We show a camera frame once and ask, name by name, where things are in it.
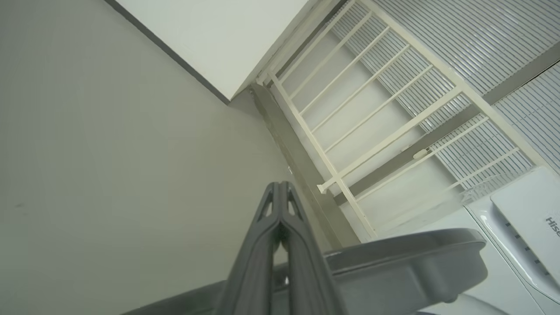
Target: white appliance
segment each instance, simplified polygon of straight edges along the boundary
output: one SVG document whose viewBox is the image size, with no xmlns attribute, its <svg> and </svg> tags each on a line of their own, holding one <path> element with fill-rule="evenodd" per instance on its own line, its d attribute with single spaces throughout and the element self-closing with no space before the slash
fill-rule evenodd
<svg viewBox="0 0 560 315">
<path fill-rule="evenodd" d="M 560 178 L 537 168 L 417 231 L 477 229 L 488 278 L 433 314 L 560 314 Z"/>
</svg>

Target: gray wall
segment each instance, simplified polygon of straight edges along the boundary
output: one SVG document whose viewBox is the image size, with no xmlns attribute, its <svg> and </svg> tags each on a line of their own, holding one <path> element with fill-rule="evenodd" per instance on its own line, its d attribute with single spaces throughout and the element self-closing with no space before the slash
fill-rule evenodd
<svg viewBox="0 0 560 315">
<path fill-rule="evenodd" d="M 102 0 L 0 2 L 1 314 L 222 280 L 286 179 L 248 94 L 224 106 Z"/>
</svg>

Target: wall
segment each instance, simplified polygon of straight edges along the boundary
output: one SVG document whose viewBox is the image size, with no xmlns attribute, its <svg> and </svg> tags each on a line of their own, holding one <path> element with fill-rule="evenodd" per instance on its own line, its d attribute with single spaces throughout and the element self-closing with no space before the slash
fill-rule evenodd
<svg viewBox="0 0 560 315">
<path fill-rule="evenodd" d="M 0 38 L 0 313 L 224 279 L 265 185 L 292 180 L 249 95 L 224 106 L 102 0 L 2 1 Z"/>
<path fill-rule="evenodd" d="M 118 2 L 231 99 L 316 1 Z"/>
</svg>

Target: white railing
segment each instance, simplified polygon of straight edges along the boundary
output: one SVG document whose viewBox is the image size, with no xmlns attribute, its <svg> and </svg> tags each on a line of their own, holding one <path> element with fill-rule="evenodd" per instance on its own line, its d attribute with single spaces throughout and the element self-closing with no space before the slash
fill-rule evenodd
<svg viewBox="0 0 560 315">
<path fill-rule="evenodd" d="M 340 41 L 338 45 L 333 49 L 333 51 L 329 52 L 323 60 L 321 60 L 315 68 L 305 77 L 305 79 L 297 86 L 294 91 L 290 94 L 286 91 L 283 86 L 283 83 L 289 76 L 294 72 L 294 70 L 300 65 L 301 61 L 314 49 L 318 42 L 325 37 L 325 35 L 331 30 L 334 24 L 351 8 L 353 5 L 357 5 L 360 3 L 364 7 L 368 8 L 369 12 L 362 18 L 355 27 Z M 344 43 L 353 35 L 355 34 L 370 18 L 377 18 L 382 21 L 386 28 L 372 40 L 372 42 L 363 49 L 363 51 L 356 56 L 354 60 L 350 64 L 348 64 L 338 75 L 336 75 L 320 92 L 317 94 L 312 101 L 306 104 L 303 107 L 302 111 L 299 111 L 294 102 L 294 97 L 305 87 L 305 85 L 315 76 L 319 70 L 328 62 L 328 60 L 336 53 Z M 370 50 L 372 49 L 384 36 L 386 36 L 389 31 L 392 31 L 399 35 L 407 44 L 401 48 L 400 51 L 397 52 L 392 58 L 390 58 L 384 66 L 382 66 L 376 73 L 374 73 L 364 84 L 362 84 L 355 92 L 350 94 L 349 97 L 345 99 L 339 106 L 337 106 L 331 113 L 329 113 L 326 118 L 319 122 L 317 126 L 313 129 L 310 129 L 307 125 L 306 121 L 303 118 L 303 114 L 306 113 L 312 106 L 317 104 L 317 100 L 319 100 L 322 96 L 329 91 L 333 85 L 345 74 L 347 74 L 348 70 L 353 67 L 360 59 Z M 391 96 L 387 101 L 383 102 L 379 107 L 373 110 L 370 114 L 366 115 L 360 122 L 358 122 L 355 126 L 353 126 L 348 132 L 346 132 L 342 137 L 338 138 L 334 141 L 331 145 L 327 148 L 322 148 L 322 146 L 317 141 L 315 137 L 315 132 L 323 126 L 328 120 L 330 120 L 337 112 L 339 112 L 342 108 L 344 108 L 353 98 L 356 97 L 369 83 L 373 80 L 377 79 L 383 72 L 388 69 L 391 64 L 393 64 L 399 57 L 401 57 L 408 49 L 415 49 L 420 55 L 422 55 L 430 65 L 421 71 L 416 77 L 410 80 L 406 85 L 404 85 L 399 91 L 397 91 L 393 96 Z M 358 127 L 366 123 L 369 119 L 375 116 L 383 107 L 387 106 L 392 100 L 394 100 L 399 94 L 405 91 L 408 87 L 414 84 L 417 80 L 419 80 L 423 75 L 425 75 L 431 69 L 438 70 L 443 76 L 445 76 L 455 87 L 447 92 L 444 96 L 439 98 L 436 102 L 428 106 L 424 111 L 418 113 L 415 117 L 413 117 L 409 122 L 402 125 L 398 128 L 395 132 L 391 135 L 386 137 L 380 143 L 373 146 L 370 150 L 362 154 L 360 157 L 352 161 L 348 166 L 343 168 L 342 170 L 337 170 L 332 161 L 328 158 L 327 152 L 329 152 L 334 146 L 339 144 L 343 141 L 346 137 L 352 134 Z M 431 50 L 429 50 L 425 45 L 423 45 L 419 40 L 417 40 L 410 32 L 408 32 L 405 28 L 400 26 L 395 20 L 393 20 L 387 13 L 385 13 L 378 5 L 373 3 L 371 0 L 351 0 L 347 3 L 347 5 L 339 12 L 338 16 L 336 16 L 329 25 L 315 38 L 315 40 L 307 47 L 306 50 L 302 52 L 297 60 L 295 60 L 288 68 L 287 71 L 282 75 L 281 78 L 276 77 L 273 69 L 269 68 L 266 70 L 265 75 L 268 76 L 275 84 L 276 88 L 278 89 L 279 93 L 281 94 L 282 98 L 286 102 L 287 106 L 290 109 L 290 112 L 296 118 L 298 124 L 303 129 L 305 136 L 309 139 L 310 143 L 312 144 L 313 148 L 319 154 L 322 162 L 326 165 L 329 173 L 330 178 L 324 182 L 323 184 L 318 185 L 319 190 L 322 193 L 325 193 L 329 187 L 334 184 L 337 184 L 348 200 L 350 206 L 356 213 L 357 217 L 359 218 L 360 222 L 362 223 L 363 227 L 367 231 L 370 239 L 375 239 L 377 237 L 376 229 L 372 227 L 368 218 L 362 211 L 359 202 L 362 201 L 367 196 L 373 194 L 374 192 L 381 189 L 383 186 L 389 184 L 390 182 L 394 181 L 395 179 L 401 177 L 406 172 L 412 170 L 413 168 L 417 167 L 420 163 L 426 161 L 431 156 L 434 156 L 444 148 L 448 147 L 449 145 L 456 142 L 458 139 L 462 138 L 475 128 L 479 127 L 486 121 L 491 121 L 515 146 L 512 150 L 504 153 L 503 155 L 499 156 L 498 158 L 494 159 L 490 163 L 482 166 L 478 170 L 472 172 L 471 174 L 459 179 L 449 187 L 445 188 L 443 191 L 435 194 L 433 196 L 426 196 L 423 200 L 419 200 L 417 205 L 418 208 L 425 202 L 434 200 L 438 198 L 440 195 L 444 194 L 445 192 L 453 189 L 454 187 L 462 184 L 463 182 L 469 180 L 470 178 L 480 174 L 481 172 L 489 169 L 490 167 L 496 165 L 500 161 L 510 157 L 512 154 L 520 151 L 522 152 L 527 159 L 533 163 L 534 165 L 540 165 L 545 167 L 550 167 L 547 162 L 525 141 L 523 137 L 521 137 L 482 97 L 473 90 L 473 88 L 468 85 L 459 75 L 457 75 L 445 62 L 439 59 Z M 472 125 L 468 129 L 464 130 L 454 138 L 448 140 L 446 143 L 441 145 L 439 148 L 433 150 L 429 154 L 419 158 L 415 161 L 412 165 L 404 168 L 400 172 L 396 174 L 392 174 L 389 178 L 385 179 L 382 183 L 375 186 L 374 188 L 370 189 L 369 191 L 365 192 L 364 194 L 360 195 L 359 198 L 356 198 L 346 183 L 344 182 L 343 178 L 347 176 L 349 173 L 356 170 L 358 167 L 363 165 L 365 162 L 370 160 L 372 157 L 377 155 L 383 149 L 390 146 L 392 143 L 403 137 L 407 132 L 411 129 L 415 128 L 417 125 L 422 123 L 425 119 L 427 119 L 430 115 L 432 115 L 435 111 L 442 108 L 448 102 L 452 101 L 459 95 L 464 95 L 470 99 L 472 104 L 474 104 L 478 110 L 485 116 L 483 119 L 478 121 L 476 124 Z M 408 209 L 403 212 L 399 213 L 409 213 L 418 211 L 415 209 Z M 383 227 L 384 230 L 390 228 L 393 225 L 398 224 L 400 221 L 398 217 L 394 218 L 395 220 L 389 221 L 386 226 Z"/>
</svg>

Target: hisense logo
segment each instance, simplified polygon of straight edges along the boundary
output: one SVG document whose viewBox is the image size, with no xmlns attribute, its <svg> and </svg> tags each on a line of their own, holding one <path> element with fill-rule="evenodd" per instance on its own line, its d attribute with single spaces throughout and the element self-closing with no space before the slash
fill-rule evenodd
<svg viewBox="0 0 560 315">
<path fill-rule="evenodd" d="M 558 226 L 556 221 L 552 220 L 552 217 L 549 217 L 548 219 L 546 219 L 546 222 L 548 222 L 548 225 L 550 226 L 550 228 L 554 232 L 556 232 L 556 235 L 558 235 L 560 237 L 560 227 Z"/>
</svg>

